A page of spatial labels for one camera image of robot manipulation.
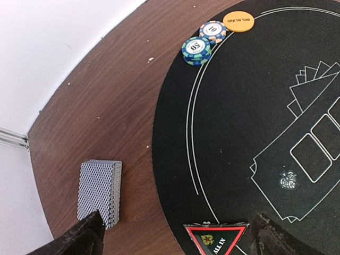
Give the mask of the green chip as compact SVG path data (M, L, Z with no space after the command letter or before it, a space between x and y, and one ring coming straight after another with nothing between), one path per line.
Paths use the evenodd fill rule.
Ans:
M183 43L181 52L187 64L200 66L211 58L210 42L204 37L192 37Z

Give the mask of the yellow big blind button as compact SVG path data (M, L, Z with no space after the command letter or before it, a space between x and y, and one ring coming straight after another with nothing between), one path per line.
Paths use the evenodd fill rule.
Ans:
M224 16L223 23L229 31L246 32L253 28L255 20L248 12L233 11Z

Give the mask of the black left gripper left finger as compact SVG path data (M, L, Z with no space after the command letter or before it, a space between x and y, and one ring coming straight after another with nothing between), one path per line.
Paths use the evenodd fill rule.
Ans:
M104 235L105 224L99 211L95 211L76 223L57 239L30 252L30 254L102 254Z

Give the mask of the blue white chip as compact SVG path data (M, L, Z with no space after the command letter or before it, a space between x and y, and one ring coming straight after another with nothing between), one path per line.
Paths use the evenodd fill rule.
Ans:
M206 38L212 45L221 43L226 37L226 26L216 20L204 23L199 29L199 36Z

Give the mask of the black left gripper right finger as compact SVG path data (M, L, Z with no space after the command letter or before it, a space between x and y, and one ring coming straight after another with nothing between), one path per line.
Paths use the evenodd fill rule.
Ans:
M316 254L316 249L288 233L265 214L251 223L252 254Z

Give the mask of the red triangular all-in marker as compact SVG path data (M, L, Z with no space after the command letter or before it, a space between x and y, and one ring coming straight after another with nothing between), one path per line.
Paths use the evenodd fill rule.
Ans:
M229 255L249 227L249 223L235 224L184 224L183 227L202 255Z

